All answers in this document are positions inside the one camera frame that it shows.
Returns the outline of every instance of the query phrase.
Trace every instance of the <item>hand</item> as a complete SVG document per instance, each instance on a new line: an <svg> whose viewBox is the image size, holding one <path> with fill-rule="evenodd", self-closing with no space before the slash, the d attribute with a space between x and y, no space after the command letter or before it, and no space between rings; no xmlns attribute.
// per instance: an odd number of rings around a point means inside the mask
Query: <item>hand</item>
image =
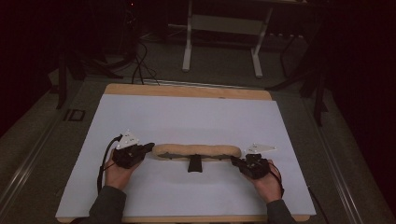
<svg viewBox="0 0 396 224"><path fill-rule="evenodd" d="M140 165L141 162L139 162L138 164L134 165L129 169L119 167L112 160L113 152L114 149L111 151L110 159L105 164L105 169L106 169L105 185L116 189L124 190L129 182L129 179L131 178L131 174Z"/></svg>
<svg viewBox="0 0 396 224"><path fill-rule="evenodd" d="M271 171L278 178L280 178L280 173L275 168L273 161L268 160L268 162L270 163ZM245 177L253 184L254 188L257 190L259 195L264 199L266 203L270 203L282 198L279 183L273 175L268 174L260 179L252 179L246 175Z"/></svg>

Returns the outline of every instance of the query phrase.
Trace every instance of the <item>white tag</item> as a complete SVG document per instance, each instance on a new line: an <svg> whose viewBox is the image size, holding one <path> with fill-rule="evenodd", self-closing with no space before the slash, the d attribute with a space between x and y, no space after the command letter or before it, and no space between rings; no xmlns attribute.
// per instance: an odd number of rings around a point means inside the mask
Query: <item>white tag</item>
<svg viewBox="0 0 396 224"><path fill-rule="evenodd" d="M276 150L276 147L270 147L267 145L253 143L253 145L251 145L247 149L247 153L259 154L262 152L267 152L267 151L272 151L272 150Z"/></svg>
<svg viewBox="0 0 396 224"><path fill-rule="evenodd" d="M125 147L130 147L139 143L139 139L136 138L129 130L122 136L116 149L122 149Z"/></svg>

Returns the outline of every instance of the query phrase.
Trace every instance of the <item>beige cylindrical object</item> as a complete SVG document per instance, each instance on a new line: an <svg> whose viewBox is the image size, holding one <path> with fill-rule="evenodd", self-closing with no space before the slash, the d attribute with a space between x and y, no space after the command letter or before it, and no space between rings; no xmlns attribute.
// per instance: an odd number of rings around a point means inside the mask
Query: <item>beige cylindrical object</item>
<svg viewBox="0 0 396 224"><path fill-rule="evenodd" d="M201 155L202 161L219 161L217 158L235 156L241 157L241 149L235 146L227 145L179 145L179 144L162 144L156 145L152 153L159 160L189 160L191 155Z"/></svg>

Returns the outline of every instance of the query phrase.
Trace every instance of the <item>sleeve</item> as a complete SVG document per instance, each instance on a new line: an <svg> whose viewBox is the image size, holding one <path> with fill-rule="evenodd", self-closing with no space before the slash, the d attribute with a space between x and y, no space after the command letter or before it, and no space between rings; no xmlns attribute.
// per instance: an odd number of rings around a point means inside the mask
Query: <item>sleeve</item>
<svg viewBox="0 0 396 224"><path fill-rule="evenodd" d="M126 194L104 186L90 209L90 216L80 224L121 224Z"/></svg>
<svg viewBox="0 0 396 224"><path fill-rule="evenodd" d="M297 223L283 200L276 200L267 204L269 223L290 224Z"/></svg>

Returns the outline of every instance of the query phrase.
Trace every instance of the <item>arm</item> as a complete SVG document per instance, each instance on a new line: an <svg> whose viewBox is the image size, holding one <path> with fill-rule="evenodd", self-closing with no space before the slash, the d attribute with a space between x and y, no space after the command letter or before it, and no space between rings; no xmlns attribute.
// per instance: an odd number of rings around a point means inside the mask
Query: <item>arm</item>
<svg viewBox="0 0 396 224"><path fill-rule="evenodd" d="M271 171L280 178L279 171L275 168L272 161L270 162ZM260 179L246 178L253 184L267 204L268 219L273 224L290 224L296 223L285 202L282 200L282 193L276 178L272 175L266 175Z"/></svg>
<svg viewBox="0 0 396 224"><path fill-rule="evenodd" d="M124 169L114 163L111 158L106 162L105 186L100 191L93 206L90 216L80 224L121 224L122 213L125 206L126 194L123 192L127 186L131 174L139 166L136 164L130 169Z"/></svg>

